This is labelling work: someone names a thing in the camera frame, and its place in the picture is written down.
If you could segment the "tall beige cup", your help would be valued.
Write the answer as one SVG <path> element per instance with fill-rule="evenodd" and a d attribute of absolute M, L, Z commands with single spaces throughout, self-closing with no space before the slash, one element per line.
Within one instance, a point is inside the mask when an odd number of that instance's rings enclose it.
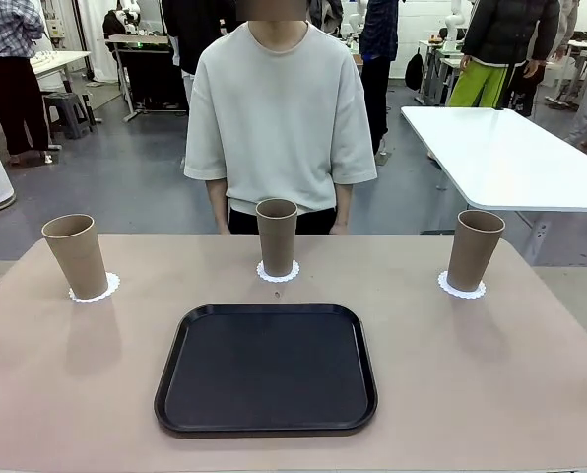
<path fill-rule="evenodd" d="M 41 233 L 77 299 L 91 300 L 108 289 L 93 217 L 86 214 L 58 217 L 47 222 Z"/>
<path fill-rule="evenodd" d="M 458 214 L 447 270 L 447 283 L 453 289 L 478 289 L 504 229 L 505 222 L 491 212 L 465 210 Z"/>
<path fill-rule="evenodd" d="M 297 206 L 290 200 L 270 198 L 256 206 L 256 217 L 265 273 L 285 277 L 294 266 Z"/>

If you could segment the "white scalloped paper coaster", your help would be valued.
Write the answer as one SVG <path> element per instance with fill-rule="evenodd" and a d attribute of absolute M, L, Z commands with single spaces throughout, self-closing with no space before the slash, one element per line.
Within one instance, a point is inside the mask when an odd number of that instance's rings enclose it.
<path fill-rule="evenodd" d="M 285 276 L 270 276 L 264 268 L 264 263 L 263 261 L 260 261 L 257 265 L 256 268 L 256 272 L 257 275 L 264 281 L 270 282 L 270 283 L 286 283 L 288 281 L 291 281 L 292 279 L 294 279 L 298 274 L 299 274 L 299 264 L 296 260 L 293 261 L 293 265 L 292 265 L 292 269 L 291 271 L 285 275 Z"/>
<path fill-rule="evenodd" d="M 117 274 L 106 272 L 106 282 L 107 288 L 106 290 L 101 293 L 99 296 L 95 296 L 89 299 L 81 299 L 78 298 L 72 289 L 69 289 L 69 297 L 72 301 L 76 303 L 93 303 L 105 299 L 106 297 L 112 295 L 120 286 L 120 277 Z"/>
<path fill-rule="evenodd" d="M 481 281 L 478 287 L 473 291 L 461 291 L 452 287 L 447 281 L 448 272 L 442 271 L 437 278 L 439 287 L 448 295 L 463 300 L 476 300 L 483 297 L 487 292 L 486 284 Z"/>

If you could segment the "person's left forearm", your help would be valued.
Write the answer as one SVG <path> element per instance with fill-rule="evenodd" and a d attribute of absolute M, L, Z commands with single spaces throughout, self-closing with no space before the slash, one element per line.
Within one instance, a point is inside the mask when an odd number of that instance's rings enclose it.
<path fill-rule="evenodd" d="M 349 225 L 350 211 L 353 196 L 351 184 L 335 184 L 336 219 L 334 224 Z"/>

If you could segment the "person's right forearm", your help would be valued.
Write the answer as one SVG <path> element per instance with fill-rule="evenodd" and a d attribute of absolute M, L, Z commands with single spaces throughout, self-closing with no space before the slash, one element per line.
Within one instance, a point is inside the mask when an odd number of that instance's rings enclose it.
<path fill-rule="evenodd" d="M 206 182 L 208 197 L 212 206 L 215 222 L 228 225 L 228 185 L 225 179 L 209 180 Z"/>

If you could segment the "person in grey sweatshirt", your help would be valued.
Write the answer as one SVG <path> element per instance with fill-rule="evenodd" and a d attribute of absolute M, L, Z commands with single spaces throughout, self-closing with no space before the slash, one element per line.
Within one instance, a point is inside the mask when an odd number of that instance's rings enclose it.
<path fill-rule="evenodd" d="M 257 204 L 281 198 L 301 234 L 327 235 L 335 184 L 377 176 L 356 62 L 305 0 L 239 0 L 237 15 L 198 61 L 184 172 L 227 181 L 231 234 L 256 233 Z"/>

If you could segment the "black plastic tray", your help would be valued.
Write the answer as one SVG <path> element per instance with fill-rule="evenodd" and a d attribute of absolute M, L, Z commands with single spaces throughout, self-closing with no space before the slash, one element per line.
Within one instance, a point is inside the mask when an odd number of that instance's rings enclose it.
<path fill-rule="evenodd" d="M 378 394 L 363 325 L 338 304 L 207 304 L 179 322 L 154 400 L 181 438 L 346 436 Z"/>

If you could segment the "black equipment cart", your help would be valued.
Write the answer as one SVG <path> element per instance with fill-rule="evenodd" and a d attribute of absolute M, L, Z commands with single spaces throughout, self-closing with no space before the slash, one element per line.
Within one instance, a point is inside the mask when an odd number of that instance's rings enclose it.
<path fill-rule="evenodd" d="M 180 69 L 166 35 L 111 34 L 105 44 L 113 51 L 128 106 L 124 122 L 147 113 L 187 113 Z"/>

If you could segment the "black backpack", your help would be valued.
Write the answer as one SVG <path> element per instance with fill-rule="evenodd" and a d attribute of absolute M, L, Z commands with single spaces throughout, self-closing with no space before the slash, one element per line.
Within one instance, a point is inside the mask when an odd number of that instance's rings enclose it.
<path fill-rule="evenodd" d="M 405 85 L 416 92 L 422 88 L 424 78 L 424 60 L 419 50 L 409 60 L 405 70 Z"/>

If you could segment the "grey background table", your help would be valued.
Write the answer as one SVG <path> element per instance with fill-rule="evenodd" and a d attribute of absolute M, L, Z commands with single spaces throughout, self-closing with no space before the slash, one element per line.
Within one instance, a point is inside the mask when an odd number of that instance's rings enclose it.
<path fill-rule="evenodd" d="M 420 40 L 424 51 L 424 75 L 416 101 L 424 106 L 446 106 L 460 73 L 462 53 L 445 51 L 442 44 Z"/>

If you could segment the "person in blue checked shirt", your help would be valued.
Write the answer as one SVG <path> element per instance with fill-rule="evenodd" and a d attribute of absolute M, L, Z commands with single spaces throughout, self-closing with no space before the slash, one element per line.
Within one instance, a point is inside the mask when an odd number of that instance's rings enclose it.
<path fill-rule="evenodd" d="M 398 52 L 398 0 L 368 0 L 359 37 L 361 81 L 373 154 L 387 132 L 386 96 L 391 63 Z"/>

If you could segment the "grey plastic stool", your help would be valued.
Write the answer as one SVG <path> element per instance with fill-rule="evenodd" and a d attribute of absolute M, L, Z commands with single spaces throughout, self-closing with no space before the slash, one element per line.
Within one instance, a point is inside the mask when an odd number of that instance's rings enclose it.
<path fill-rule="evenodd" d="M 87 95 L 53 92 L 43 96 L 43 103 L 51 138 L 60 133 L 67 139 L 81 139 L 95 131 L 97 123 Z"/>

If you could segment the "person in black top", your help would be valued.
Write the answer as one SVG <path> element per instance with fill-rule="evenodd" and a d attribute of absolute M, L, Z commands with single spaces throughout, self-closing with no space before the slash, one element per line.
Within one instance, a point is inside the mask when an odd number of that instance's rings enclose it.
<path fill-rule="evenodd" d="M 162 0 L 163 19 L 190 105 L 194 76 L 202 52 L 237 25 L 235 0 Z"/>

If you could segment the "thin black pole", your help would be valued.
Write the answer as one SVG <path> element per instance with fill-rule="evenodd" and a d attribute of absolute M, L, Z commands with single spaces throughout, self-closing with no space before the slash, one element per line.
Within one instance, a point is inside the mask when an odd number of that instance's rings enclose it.
<path fill-rule="evenodd" d="M 507 91 L 508 91 L 508 88 L 510 85 L 510 81 L 514 75 L 515 69 L 516 69 L 516 64 L 514 62 L 509 63 L 505 69 L 505 74 L 502 76 L 501 81 L 500 81 L 499 92 L 497 94 L 497 100 L 494 103 L 495 110 L 502 110 L 503 109 L 503 102 L 504 102 L 505 96 L 507 94 Z"/>

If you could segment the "person in black printed trousers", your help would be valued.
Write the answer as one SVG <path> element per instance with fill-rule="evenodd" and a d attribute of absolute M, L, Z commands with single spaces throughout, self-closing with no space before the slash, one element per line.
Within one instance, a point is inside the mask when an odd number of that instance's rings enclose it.
<path fill-rule="evenodd" d="M 538 87 L 545 77 L 546 65 L 540 64 L 531 77 L 525 77 L 526 65 L 527 62 L 515 70 L 504 100 L 504 107 L 510 108 L 524 117 L 529 117 L 532 114 Z"/>

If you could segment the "white robot on cart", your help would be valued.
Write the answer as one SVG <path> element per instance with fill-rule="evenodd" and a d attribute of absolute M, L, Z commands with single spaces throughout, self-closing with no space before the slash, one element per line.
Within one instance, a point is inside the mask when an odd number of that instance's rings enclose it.
<path fill-rule="evenodd" d="M 114 9 L 109 10 L 102 22 L 106 37 L 114 34 L 135 35 L 138 33 L 141 9 L 137 0 L 116 0 Z"/>

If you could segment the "white background desk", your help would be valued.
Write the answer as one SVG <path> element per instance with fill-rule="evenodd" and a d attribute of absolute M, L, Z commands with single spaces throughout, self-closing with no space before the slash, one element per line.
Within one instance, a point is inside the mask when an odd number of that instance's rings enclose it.
<path fill-rule="evenodd" d="M 58 49 L 54 51 L 39 51 L 31 59 L 31 66 L 36 75 L 40 90 L 42 92 L 65 91 L 72 93 L 72 81 L 70 70 L 71 63 L 87 59 L 91 53 L 89 51 L 70 51 Z M 46 87 L 42 81 L 49 76 L 58 74 L 60 76 L 60 86 L 49 85 Z"/>

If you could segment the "person in black puffer jacket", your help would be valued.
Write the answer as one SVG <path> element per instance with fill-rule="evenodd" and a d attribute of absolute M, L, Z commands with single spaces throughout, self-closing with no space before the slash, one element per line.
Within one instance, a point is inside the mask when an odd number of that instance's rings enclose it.
<path fill-rule="evenodd" d="M 531 77 L 551 53 L 559 0 L 478 0 L 461 49 L 449 107 L 494 108 L 509 63 Z"/>

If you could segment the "person in plaid shirt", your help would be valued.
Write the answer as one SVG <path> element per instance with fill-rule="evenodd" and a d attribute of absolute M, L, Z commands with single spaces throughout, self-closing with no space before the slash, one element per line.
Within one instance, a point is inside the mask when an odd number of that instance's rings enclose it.
<path fill-rule="evenodd" d="M 42 94 L 31 66 L 44 33 L 32 0 L 0 0 L 0 123 L 10 162 L 46 158 L 49 135 Z"/>

